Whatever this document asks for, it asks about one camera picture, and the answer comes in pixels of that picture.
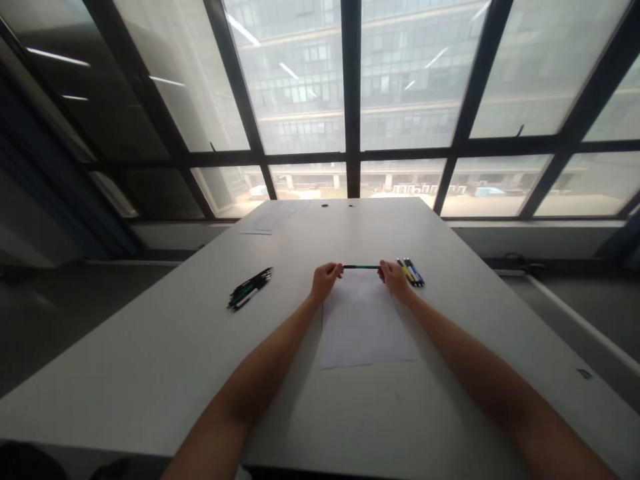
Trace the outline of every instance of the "blue curtain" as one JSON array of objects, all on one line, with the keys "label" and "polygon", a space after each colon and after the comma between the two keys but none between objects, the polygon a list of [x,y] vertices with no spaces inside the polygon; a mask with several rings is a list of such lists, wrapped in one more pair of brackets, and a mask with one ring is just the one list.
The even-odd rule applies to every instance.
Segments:
[{"label": "blue curtain", "polygon": [[629,270],[640,269],[640,210],[595,255]]},{"label": "blue curtain", "polygon": [[85,256],[109,260],[142,248],[66,144],[1,71],[0,169],[53,218]]}]

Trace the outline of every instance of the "paper on table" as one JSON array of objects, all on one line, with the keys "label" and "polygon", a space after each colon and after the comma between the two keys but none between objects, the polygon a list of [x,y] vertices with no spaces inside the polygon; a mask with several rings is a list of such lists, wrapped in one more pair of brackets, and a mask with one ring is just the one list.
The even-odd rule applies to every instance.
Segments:
[{"label": "paper on table", "polygon": [[266,208],[260,212],[260,215],[254,215],[253,218],[247,219],[247,222],[240,226],[238,232],[271,235],[278,230],[278,227],[282,225],[292,213],[292,210],[273,207]]},{"label": "paper on table", "polygon": [[324,369],[415,359],[376,270],[346,270],[325,301],[322,321]]},{"label": "paper on table", "polygon": [[302,211],[309,205],[309,200],[280,200],[277,208],[288,211]]},{"label": "paper on table", "polygon": [[297,211],[307,208],[309,200],[285,200],[267,207],[260,215],[249,219],[246,225],[238,228],[238,233],[252,233],[256,235],[271,235],[278,230],[287,218]]}]

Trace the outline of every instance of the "black window frame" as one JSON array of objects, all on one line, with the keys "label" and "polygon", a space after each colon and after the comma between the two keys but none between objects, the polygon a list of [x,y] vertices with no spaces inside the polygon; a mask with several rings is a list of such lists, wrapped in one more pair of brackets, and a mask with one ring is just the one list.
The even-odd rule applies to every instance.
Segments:
[{"label": "black window frame", "polygon": [[[190,152],[169,113],[149,72],[131,38],[113,0],[83,0],[98,30],[125,78],[138,97],[169,152],[168,160],[116,163],[108,160],[74,118],[70,110],[48,85],[30,59],[24,46],[10,26],[0,18],[0,36],[16,54],[40,88],[52,100],[69,124],[86,144],[95,162],[83,163],[88,171],[98,171],[110,177],[139,213],[129,222],[162,221],[170,223],[194,220],[174,220],[154,217],[141,205],[136,194],[127,187],[127,171],[140,169],[174,169],[180,173],[204,216],[204,222],[234,222],[240,219],[216,218],[198,186],[191,169],[195,167],[226,167],[258,165],[261,168],[269,198],[277,199],[270,165],[287,163],[346,162],[348,198],[360,195],[360,166],[362,161],[394,159],[446,159],[433,210],[440,215],[456,162],[463,157],[500,157],[513,155],[550,155],[551,159],[538,176],[516,216],[513,217],[443,217],[445,220],[528,221],[534,218],[553,184],[562,174],[571,157],[577,153],[610,153],[640,151],[640,139],[614,141],[584,141],[598,115],[614,94],[630,66],[640,54],[640,0],[632,0],[620,24],[596,62],[591,75],[568,112],[562,126],[554,135],[535,137],[470,138],[471,129],[482,101],[489,74],[504,32],[513,0],[493,0],[486,13],[478,48],[469,76],[467,90],[460,108],[453,140],[448,147],[424,149],[360,150],[360,54],[361,0],[342,0],[342,49],[345,102],[345,151],[266,155],[259,135],[256,118],[244,80],[233,36],[225,17],[223,0],[203,0],[215,40],[223,60],[240,118],[249,142],[249,150],[225,152]],[[638,192],[615,215],[535,217],[546,220],[626,219],[640,203]]]}]

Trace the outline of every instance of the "hand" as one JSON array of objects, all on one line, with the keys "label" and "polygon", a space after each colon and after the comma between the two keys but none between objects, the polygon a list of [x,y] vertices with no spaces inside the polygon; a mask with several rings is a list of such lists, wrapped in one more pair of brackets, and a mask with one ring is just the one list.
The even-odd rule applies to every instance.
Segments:
[{"label": "hand", "polygon": [[380,260],[378,276],[382,283],[388,286],[391,294],[395,295],[402,303],[406,304],[415,295],[400,265]]},{"label": "hand", "polygon": [[316,268],[313,272],[313,286],[309,298],[320,303],[329,296],[335,280],[342,278],[345,268],[342,263],[330,262]]}]

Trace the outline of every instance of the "bundle of pens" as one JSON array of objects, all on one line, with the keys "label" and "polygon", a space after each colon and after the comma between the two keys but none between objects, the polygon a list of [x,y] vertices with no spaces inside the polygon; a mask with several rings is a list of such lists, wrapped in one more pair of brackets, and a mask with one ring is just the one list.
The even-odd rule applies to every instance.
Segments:
[{"label": "bundle of pens", "polygon": [[425,281],[422,280],[422,277],[420,276],[420,274],[418,273],[418,270],[416,270],[415,266],[413,265],[413,262],[410,259],[405,258],[404,264],[402,263],[402,260],[400,259],[396,259],[396,260],[398,262],[398,265],[402,267],[402,271],[405,272],[405,275],[409,279],[410,284],[412,284],[414,287],[425,286]]},{"label": "bundle of pens", "polygon": [[229,301],[227,308],[232,311],[238,311],[244,307],[247,302],[249,302],[249,300],[258,293],[258,290],[268,284],[269,279],[271,278],[272,269],[273,267],[266,268],[256,276],[238,285],[230,295],[231,300]]}]

